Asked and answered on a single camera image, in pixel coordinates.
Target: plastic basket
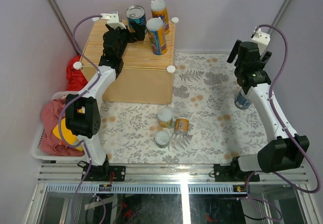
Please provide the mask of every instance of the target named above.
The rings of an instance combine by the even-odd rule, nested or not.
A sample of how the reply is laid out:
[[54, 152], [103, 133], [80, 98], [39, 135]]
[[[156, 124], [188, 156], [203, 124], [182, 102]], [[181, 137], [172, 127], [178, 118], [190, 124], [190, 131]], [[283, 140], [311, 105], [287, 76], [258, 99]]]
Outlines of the plastic basket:
[[[62, 98], [64, 95], [68, 95], [68, 94], [76, 94], [77, 91], [62, 91], [62, 92], [57, 92], [55, 93], [51, 99], [60, 99]], [[79, 157], [75, 157], [75, 156], [52, 156], [52, 155], [49, 155], [47, 153], [45, 153], [44, 151], [42, 151], [40, 149], [40, 144], [41, 144], [41, 141], [42, 141], [42, 138], [44, 136], [44, 126], [42, 124], [40, 124], [37, 132], [36, 132], [36, 135], [35, 135], [35, 140], [33, 142], [33, 145], [32, 145], [32, 156], [34, 158], [37, 158], [37, 159], [42, 159], [42, 160], [55, 160], [55, 161], [73, 161], [73, 160], [78, 160], [78, 161], [81, 161], [81, 160], [85, 160], [86, 159], [86, 156], [79, 156]]]

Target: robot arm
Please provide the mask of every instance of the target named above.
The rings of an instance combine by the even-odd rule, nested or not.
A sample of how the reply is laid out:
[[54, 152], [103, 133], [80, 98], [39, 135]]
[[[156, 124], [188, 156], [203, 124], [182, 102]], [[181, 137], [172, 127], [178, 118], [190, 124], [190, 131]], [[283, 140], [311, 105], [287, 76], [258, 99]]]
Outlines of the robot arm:
[[258, 29], [254, 31], [251, 41], [241, 42], [237, 40], [228, 58], [228, 62], [232, 63], [238, 55], [235, 62], [237, 82], [257, 109], [268, 141], [268, 144], [256, 154], [233, 158], [230, 173], [235, 176], [235, 179], [237, 179], [237, 176], [242, 178], [248, 175], [250, 171], [271, 173], [295, 169], [300, 167], [303, 161], [303, 155], [277, 120], [270, 100], [273, 101], [286, 127], [304, 151], [309, 147], [307, 137], [298, 136], [296, 130], [289, 124], [275, 95], [273, 94], [272, 98], [269, 99], [271, 80], [266, 71], [263, 70], [272, 55], [271, 52], [265, 51], [269, 42], [270, 35]]
[[103, 55], [100, 58], [97, 72], [88, 84], [77, 94], [67, 96], [66, 104], [82, 95], [66, 109], [66, 127], [72, 131], [73, 135], [78, 136], [79, 140], [84, 140], [86, 143], [87, 162], [91, 157], [92, 165], [103, 166], [103, 171], [107, 174], [109, 160], [98, 137], [102, 96], [122, 70], [122, 56], [127, 44], [145, 38], [145, 25], [137, 25], [133, 22], [131, 25], [135, 32], [131, 33], [121, 22], [119, 13], [101, 15], [101, 19], [106, 20], [106, 27], [109, 29], [103, 35]]

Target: can lid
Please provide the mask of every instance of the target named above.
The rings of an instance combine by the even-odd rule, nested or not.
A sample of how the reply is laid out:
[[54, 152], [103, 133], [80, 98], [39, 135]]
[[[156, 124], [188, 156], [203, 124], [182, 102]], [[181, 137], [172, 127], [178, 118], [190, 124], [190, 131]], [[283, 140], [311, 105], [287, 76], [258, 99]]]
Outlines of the can lid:
[[163, 9], [165, 9], [166, 7], [166, 3], [163, 0], [155, 0], [152, 1], [150, 4], [150, 8], [152, 11], [162, 11]]
[[145, 14], [145, 10], [141, 6], [131, 6], [126, 10], [126, 16], [129, 19], [138, 19]]
[[147, 24], [146, 27], [149, 31], [156, 31], [164, 26], [163, 20], [161, 18], [151, 18]]
[[169, 122], [171, 119], [173, 119], [173, 111], [168, 107], [162, 108], [158, 111], [157, 117], [162, 122]]
[[178, 22], [179, 22], [179, 20], [180, 20], [180, 19], [178, 19], [177, 17], [173, 17], [173, 18], [172, 18], [172, 22], [173, 22], [174, 24], [178, 23]]
[[155, 141], [159, 145], [165, 145], [170, 141], [170, 136], [165, 131], [157, 132], [155, 135]]
[[82, 63], [81, 62], [75, 62], [73, 63], [73, 68], [76, 69], [76, 70], [79, 70], [83, 67]]
[[169, 72], [170, 74], [173, 74], [175, 72], [176, 68], [173, 65], [170, 65], [167, 67], [167, 72]]

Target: gray wall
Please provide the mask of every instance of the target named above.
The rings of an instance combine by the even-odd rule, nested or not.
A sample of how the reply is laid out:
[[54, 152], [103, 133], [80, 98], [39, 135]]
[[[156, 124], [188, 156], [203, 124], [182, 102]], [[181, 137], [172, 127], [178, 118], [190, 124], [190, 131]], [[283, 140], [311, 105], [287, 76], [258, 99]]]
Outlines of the gray wall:
[[[286, 34], [289, 56], [285, 71], [275, 88], [276, 97], [289, 122], [310, 140], [308, 150], [323, 177], [323, 0], [293, 0], [279, 28]], [[272, 37], [273, 53], [266, 70], [272, 78], [284, 57], [284, 44], [278, 34]], [[316, 180], [312, 177], [314, 187]], [[315, 195], [323, 216], [323, 191]]]
[[[151, 18], [151, 0], [56, 0], [70, 28], [86, 16], [142, 5]], [[250, 37], [259, 23], [271, 23], [284, 0], [165, 0], [169, 16], [178, 17], [177, 50], [230, 51], [237, 38]], [[85, 45], [92, 24], [82, 26]]]
[[40, 162], [30, 153], [43, 105], [73, 56], [46, 0], [0, 0], [0, 223], [20, 223]]

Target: metal pole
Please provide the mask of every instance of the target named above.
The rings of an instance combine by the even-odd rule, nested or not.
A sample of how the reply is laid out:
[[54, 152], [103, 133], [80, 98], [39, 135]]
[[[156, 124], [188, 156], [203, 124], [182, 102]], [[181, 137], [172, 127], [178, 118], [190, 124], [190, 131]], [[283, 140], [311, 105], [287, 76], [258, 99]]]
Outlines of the metal pole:
[[60, 8], [58, 7], [56, 1], [55, 0], [47, 0], [47, 1], [48, 1], [49, 5], [50, 5], [52, 11], [54, 12], [57, 20], [59, 21], [62, 29], [64, 30], [70, 44], [72, 45], [72, 47], [73, 47], [73, 49], [75, 51], [75, 54], [78, 54], [77, 51], [76, 51], [76, 48], [73, 45], [72, 32], [71, 32], [71, 30], [70, 30], [70, 28], [69, 28], [69, 26], [68, 26], [68, 24], [67, 24], [67, 22], [65, 20]]
[[[278, 13], [276, 14], [272, 25], [273, 26], [278, 26], [280, 20], [282, 19], [282, 17], [284, 16], [284, 13], [286, 11], [286, 9], [288, 8], [289, 4], [291, 3], [292, 0], [284, 0], [282, 6], [280, 7]], [[268, 34], [272, 35], [273, 34], [273, 29], [269, 29]]]

